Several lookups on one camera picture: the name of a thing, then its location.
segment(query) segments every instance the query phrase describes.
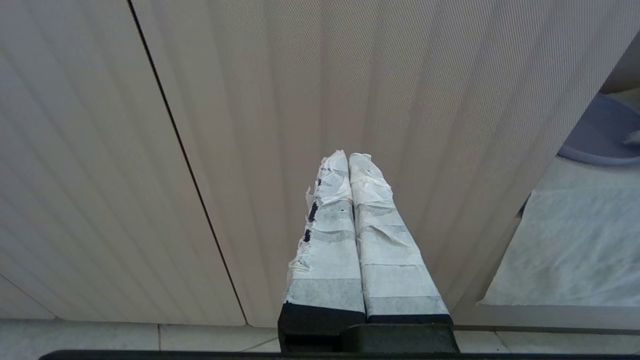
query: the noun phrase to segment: white fabric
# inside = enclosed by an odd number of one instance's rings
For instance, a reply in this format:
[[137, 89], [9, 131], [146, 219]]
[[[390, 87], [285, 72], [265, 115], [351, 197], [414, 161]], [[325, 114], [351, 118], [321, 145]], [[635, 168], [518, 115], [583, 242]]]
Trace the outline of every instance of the white fabric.
[[480, 303], [640, 305], [640, 168], [555, 159]]

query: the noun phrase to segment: ribbed white panel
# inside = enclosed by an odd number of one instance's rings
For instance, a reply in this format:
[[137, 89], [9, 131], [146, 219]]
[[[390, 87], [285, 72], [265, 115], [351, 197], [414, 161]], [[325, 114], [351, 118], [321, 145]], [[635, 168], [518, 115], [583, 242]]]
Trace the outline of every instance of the ribbed white panel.
[[244, 323], [124, 1], [0, 4], [0, 273], [68, 320]]
[[55, 316], [0, 276], [0, 318], [53, 319]]
[[637, 1], [135, 1], [248, 321], [319, 159], [373, 155], [449, 306], [640, 26]]

